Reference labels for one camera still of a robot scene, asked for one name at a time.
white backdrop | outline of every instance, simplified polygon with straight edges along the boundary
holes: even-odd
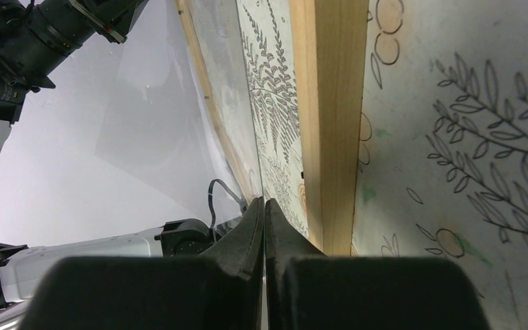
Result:
[[[28,96],[5,143],[0,242],[209,223],[209,181],[233,185],[194,75],[171,0],[150,1],[124,45],[90,38],[50,75],[57,89]],[[222,189],[214,195],[218,222],[239,215]]]

wooden plank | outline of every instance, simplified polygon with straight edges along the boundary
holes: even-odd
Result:
[[[368,0],[290,0],[309,239],[350,255]]]
[[[199,80],[199,84],[203,90],[203,98],[206,101],[206,106],[211,117],[215,134],[221,143],[223,154],[232,168],[232,172],[238,181],[238,185],[240,185],[242,195],[249,203],[253,198],[258,196],[254,195],[252,192],[250,176],[243,170],[241,159],[239,159],[239,156],[234,149],[228,134],[226,133],[226,128],[221,123],[221,118],[213,98],[208,70],[204,61],[204,56],[201,53],[201,46],[199,45],[199,40],[197,39],[197,34],[193,25],[193,18],[191,17],[191,11],[189,10],[188,2],[187,0],[174,1],[175,5],[177,6],[177,10],[179,11],[179,19],[181,20],[181,25],[187,39],[189,53],[192,57],[195,71],[197,72],[197,79]]]

cable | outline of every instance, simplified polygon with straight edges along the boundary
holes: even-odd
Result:
[[[234,192],[230,189],[230,187],[228,187],[228,185],[225,182],[221,181],[220,179],[211,180],[209,188],[208,188],[208,206],[211,212],[210,229],[213,233],[214,242],[217,241],[217,237],[215,234],[215,210],[213,208],[213,187],[216,182],[228,193],[229,196],[231,196],[231,198],[233,198],[236,201],[236,203],[238,203],[238,205],[240,205],[240,210],[242,211],[242,213],[244,212],[244,204],[245,204],[244,200],[238,197],[238,195],[234,194]]]
[[[25,8],[25,14],[23,14],[23,18],[29,16],[29,14],[31,14],[31,11],[33,10],[33,8],[35,8],[35,0],[31,0],[31,2],[29,2],[27,7]]]

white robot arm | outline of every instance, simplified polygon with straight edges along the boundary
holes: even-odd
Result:
[[[125,42],[147,1],[45,0],[25,8],[19,0],[0,0],[0,152],[26,93],[55,88],[47,75],[94,32],[110,42]],[[65,257],[198,254],[217,240],[213,225],[187,219],[56,247],[0,244],[0,309],[31,299],[48,269]]]

wooden board edge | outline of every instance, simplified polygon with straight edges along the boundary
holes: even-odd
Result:
[[[368,7],[290,0],[309,239],[329,255],[351,254]]]

